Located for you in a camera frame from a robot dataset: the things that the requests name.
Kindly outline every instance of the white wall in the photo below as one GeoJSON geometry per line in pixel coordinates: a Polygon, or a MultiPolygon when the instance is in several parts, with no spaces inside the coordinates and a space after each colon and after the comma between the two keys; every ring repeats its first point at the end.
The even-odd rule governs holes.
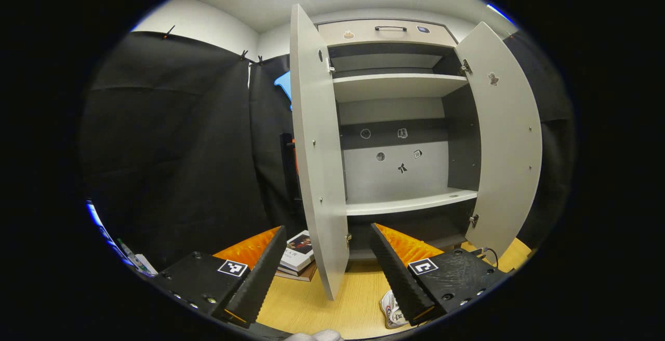
{"type": "MultiPolygon", "coordinates": [[[[355,9],[350,11],[330,12],[310,17],[314,24],[343,19],[411,19],[432,21],[444,24],[452,35],[458,40],[463,40],[476,24],[458,17],[435,14],[434,12],[415,11],[410,9],[355,9]]],[[[289,53],[290,24],[280,25],[259,35],[258,54],[264,59],[270,59],[289,53]]]]}
{"type": "Polygon", "coordinates": [[[166,32],[194,38],[257,61],[259,33],[242,21],[197,0],[169,0],[144,18],[132,31],[166,32]]]}

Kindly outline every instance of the wooden floor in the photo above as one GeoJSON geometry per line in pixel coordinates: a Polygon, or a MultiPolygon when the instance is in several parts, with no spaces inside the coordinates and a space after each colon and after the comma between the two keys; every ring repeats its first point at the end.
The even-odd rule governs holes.
{"type": "MultiPolygon", "coordinates": [[[[466,251],[475,247],[464,242],[466,251]]],[[[520,267],[530,249],[515,239],[499,259],[499,269],[520,267]]],[[[388,329],[379,301],[390,286],[377,263],[351,263],[342,279],[338,298],[329,301],[318,271],[312,282],[275,277],[265,297],[257,322],[280,331],[314,334],[333,329],[344,339],[369,338],[402,332],[410,326],[388,329]]]]}

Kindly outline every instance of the cable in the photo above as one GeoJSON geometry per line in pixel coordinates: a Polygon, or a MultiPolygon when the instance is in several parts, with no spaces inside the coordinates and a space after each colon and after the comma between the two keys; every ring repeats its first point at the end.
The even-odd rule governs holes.
{"type": "Polygon", "coordinates": [[[487,248],[487,249],[488,249],[489,251],[491,251],[492,253],[494,253],[494,259],[497,260],[497,270],[498,270],[498,269],[499,269],[499,256],[497,256],[497,252],[494,251],[494,249],[492,249],[492,248],[487,248]]]}

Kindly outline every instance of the drawer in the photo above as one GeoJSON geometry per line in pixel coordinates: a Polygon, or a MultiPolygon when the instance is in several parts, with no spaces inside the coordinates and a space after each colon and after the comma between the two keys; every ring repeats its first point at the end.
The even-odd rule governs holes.
{"type": "Polygon", "coordinates": [[[455,47],[456,43],[447,29],[437,24],[418,21],[367,19],[337,21],[319,24],[318,32],[330,47],[359,43],[413,43],[455,47]]]}

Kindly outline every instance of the drawer handle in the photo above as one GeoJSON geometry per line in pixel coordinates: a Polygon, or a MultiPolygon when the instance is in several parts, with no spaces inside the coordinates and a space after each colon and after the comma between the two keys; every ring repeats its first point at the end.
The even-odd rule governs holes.
{"type": "Polygon", "coordinates": [[[380,25],[378,27],[375,27],[375,31],[378,31],[381,28],[400,28],[400,29],[402,29],[403,32],[406,32],[406,27],[393,27],[391,25],[380,25]]]}

